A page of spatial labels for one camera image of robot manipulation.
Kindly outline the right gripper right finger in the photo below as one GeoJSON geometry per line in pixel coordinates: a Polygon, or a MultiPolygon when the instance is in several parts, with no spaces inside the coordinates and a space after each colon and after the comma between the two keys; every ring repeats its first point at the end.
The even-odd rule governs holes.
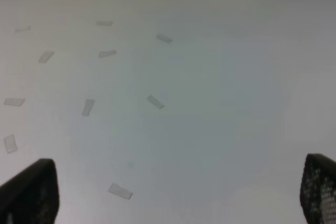
{"type": "Polygon", "coordinates": [[[300,205],[308,224],[335,224],[335,161],[318,153],[306,156],[300,205]]]}

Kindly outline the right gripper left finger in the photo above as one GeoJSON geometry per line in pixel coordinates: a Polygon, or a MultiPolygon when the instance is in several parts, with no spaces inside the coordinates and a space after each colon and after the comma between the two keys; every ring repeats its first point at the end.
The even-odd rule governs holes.
{"type": "Polygon", "coordinates": [[[54,223],[59,202],[55,162],[39,159],[1,185],[1,223],[54,223]]]}

